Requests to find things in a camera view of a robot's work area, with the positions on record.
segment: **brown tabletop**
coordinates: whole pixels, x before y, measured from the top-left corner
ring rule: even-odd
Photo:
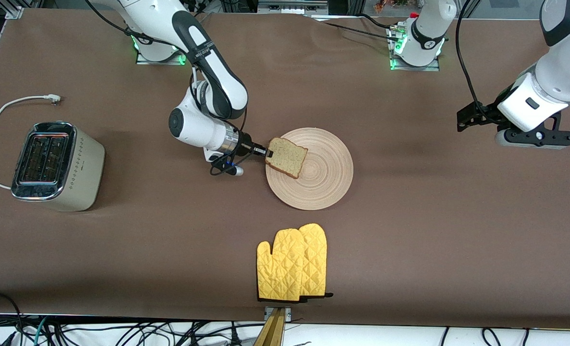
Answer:
[[[381,33],[366,20],[335,22]],[[334,296],[294,306],[294,318],[570,327],[570,147],[499,147],[490,125],[456,132],[471,95],[453,40],[440,72],[402,72],[389,69],[383,40],[299,15],[203,24],[248,88],[246,131],[261,144],[299,127],[331,131],[353,157],[349,192],[307,212],[272,194],[260,160],[241,177],[211,177],[202,150],[168,130],[188,65],[135,65],[129,38],[90,11],[26,10],[0,41],[0,107],[34,94],[66,99],[1,116],[0,182],[12,180],[38,122],[75,124],[107,158],[86,212],[0,188],[0,291],[23,311],[260,320],[256,246],[316,222]],[[546,49],[535,21],[462,26],[485,103]]]

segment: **round wooden board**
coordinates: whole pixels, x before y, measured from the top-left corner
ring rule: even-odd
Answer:
[[[276,197],[299,210],[322,210],[338,202],[353,181],[353,159],[346,145],[332,133],[305,127],[286,138],[308,149],[298,179],[266,165],[267,183]]]

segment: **white robot link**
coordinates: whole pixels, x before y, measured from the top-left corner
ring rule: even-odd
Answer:
[[[445,33],[457,12],[453,0],[429,0],[421,8],[419,17],[398,22],[403,35],[394,53],[410,66],[429,65],[440,54]]]
[[[169,129],[178,140],[204,149],[211,175],[242,175],[244,170],[238,166],[242,160],[251,155],[271,156],[271,151],[228,121],[245,115],[247,89],[179,0],[91,1],[116,9],[133,31],[162,41],[138,44],[147,59],[166,60],[178,48],[193,65],[193,80],[180,105],[171,111]],[[197,70],[204,80],[197,80]],[[242,158],[235,162],[236,156]]]
[[[561,111],[570,105],[570,0],[544,0],[540,24],[550,50],[524,70],[491,105],[472,102],[458,112],[458,132],[496,124],[498,144],[562,149],[570,131],[560,131]],[[553,125],[544,122],[551,118]]]

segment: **white floor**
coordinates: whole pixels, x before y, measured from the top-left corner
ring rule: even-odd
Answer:
[[[84,324],[69,326],[70,328],[105,328],[118,326],[118,324]],[[173,330],[184,333],[190,322],[171,324]],[[197,333],[205,334],[219,328],[230,326],[230,322],[212,322]],[[287,324],[283,346],[300,346],[307,343],[309,346],[439,346],[440,339],[445,331],[441,327],[404,327],[404,326],[352,326],[334,324]],[[502,346],[520,346],[524,338],[521,329],[493,329]],[[12,327],[0,327],[0,344],[14,331]],[[72,331],[68,336],[80,346],[113,346],[127,329],[110,331]],[[257,337],[261,327],[237,328],[238,336],[242,340]],[[497,346],[489,333],[486,333],[491,346]],[[138,344],[141,335],[127,343],[128,346]],[[147,338],[146,346],[168,346],[175,344],[173,340],[152,335]],[[19,344],[18,335],[14,338],[13,346]],[[199,342],[202,346],[227,345],[228,340],[223,337],[210,337]],[[31,346],[25,338],[25,345]],[[526,346],[570,346],[570,331],[531,330]],[[480,328],[451,328],[445,340],[445,346],[484,346]]]

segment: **yellow oven mitt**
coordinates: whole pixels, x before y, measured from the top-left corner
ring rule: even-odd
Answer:
[[[257,287],[260,299],[300,300],[304,247],[304,237],[294,228],[276,233],[272,252],[267,241],[257,246]]]
[[[327,240],[325,232],[317,223],[300,227],[304,237],[301,296],[325,295],[325,270],[327,267]]]

